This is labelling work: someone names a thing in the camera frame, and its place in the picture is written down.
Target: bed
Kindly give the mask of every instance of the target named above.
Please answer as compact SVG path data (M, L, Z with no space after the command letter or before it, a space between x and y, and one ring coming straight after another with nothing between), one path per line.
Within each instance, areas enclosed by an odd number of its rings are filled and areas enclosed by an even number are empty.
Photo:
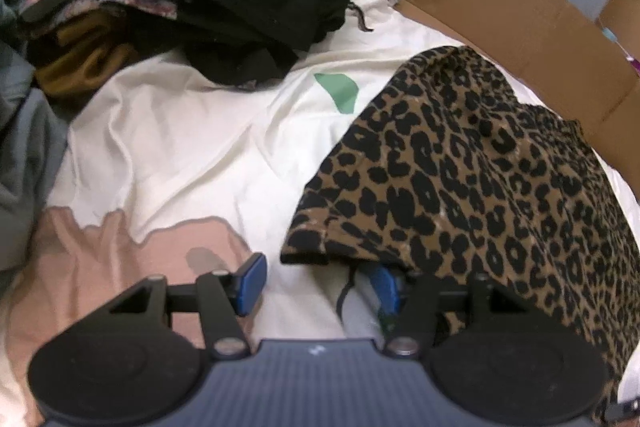
M243 324L254 343L380 336L357 288L338 317L346 269L284 266L280 248L306 182L394 71L418 52L461 43L405 18L394 0L352 1L374 31L348 13L275 87L216 89L174 51L122 70L92 98L70 127L31 262L0 302L0 427L40 420L25 381L37 347L153 273L192 282L261 251L268 283ZM543 105L503 73L520 102ZM640 207L600 161L640 245ZM175 329L199 343L192 318ZM620 398L640 391L639 368L637 350Z

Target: blue plastic part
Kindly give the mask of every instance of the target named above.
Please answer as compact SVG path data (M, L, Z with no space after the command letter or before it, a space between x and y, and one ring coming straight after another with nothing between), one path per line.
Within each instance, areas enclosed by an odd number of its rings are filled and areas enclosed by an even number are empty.
M238 282L236 315L246 317L254 309L267 282L267 258L260 255Z
M400 294L393 274L379 263L362 263L358 269L369 278L383 314L397 315L400 312Z
M615 33L612 32L609 28L603 28L602 34L611 42L618 42L618 38L616 37Z

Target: metal screw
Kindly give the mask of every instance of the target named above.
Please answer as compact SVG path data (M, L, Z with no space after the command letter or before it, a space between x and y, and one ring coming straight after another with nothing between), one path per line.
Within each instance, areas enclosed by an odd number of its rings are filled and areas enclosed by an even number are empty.
M411 337L397 337L389 342L386 349L398 357L410 357L420 349L420 344Z
M213 349L223 357L236 357L244 353L248 346L244 340L237 337L225 337L213 344Z
M415 281L417 280L420 276L422 275L422 272L418 271L418 270L411 270L410 272L407 272L406 274L406 278L409 279L410 281Z

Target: leopard print fabric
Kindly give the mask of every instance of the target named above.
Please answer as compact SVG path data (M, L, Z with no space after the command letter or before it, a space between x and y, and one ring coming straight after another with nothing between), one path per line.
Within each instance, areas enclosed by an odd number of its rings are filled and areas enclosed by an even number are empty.
M281 259L486 272L602 351L598 413L640 338L638 246L580 124L467 47L397 71L306 185Z

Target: black drawstring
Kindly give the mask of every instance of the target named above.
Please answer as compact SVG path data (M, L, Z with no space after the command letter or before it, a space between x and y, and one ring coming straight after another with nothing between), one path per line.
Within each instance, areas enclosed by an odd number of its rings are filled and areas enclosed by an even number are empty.
M367 25L364 22L364 13L362 12L362 8L360 8L360 6L358 6L354 2L350 2L349 4L347 4L347 8L349 10L353 10L354 12L356 12L356 16L358 17L358 28L360 28L360 31L363 31L363 32L373 31L372 28L367 28Z

